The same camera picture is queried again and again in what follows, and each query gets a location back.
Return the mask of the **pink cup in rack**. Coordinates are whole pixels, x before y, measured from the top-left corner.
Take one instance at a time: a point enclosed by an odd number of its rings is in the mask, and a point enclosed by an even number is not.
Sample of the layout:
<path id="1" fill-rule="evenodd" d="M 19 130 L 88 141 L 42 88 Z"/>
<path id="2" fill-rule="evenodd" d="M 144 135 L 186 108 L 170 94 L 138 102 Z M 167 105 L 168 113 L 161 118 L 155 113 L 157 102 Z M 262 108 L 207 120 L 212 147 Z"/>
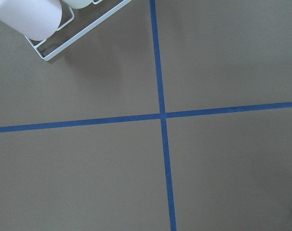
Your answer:
<path id="1" fill-rule="evenodd" d="M 31 40 L 49 38 L 61 19 L 58 0 L 0 0 L 0 21 Z"/>

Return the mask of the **white cup in rack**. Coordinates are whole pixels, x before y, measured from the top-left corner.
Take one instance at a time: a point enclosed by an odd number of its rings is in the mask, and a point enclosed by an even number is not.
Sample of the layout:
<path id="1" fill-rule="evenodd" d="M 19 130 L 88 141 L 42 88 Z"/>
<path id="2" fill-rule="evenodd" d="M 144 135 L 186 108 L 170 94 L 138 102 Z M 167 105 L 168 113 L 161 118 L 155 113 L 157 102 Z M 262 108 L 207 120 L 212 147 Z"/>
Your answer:
<path id="1" fill-rule="evenodd" d="M 90 5 L 93 0 L 63 0 L 63 2 L 73 9 L 82 9 Z"/>

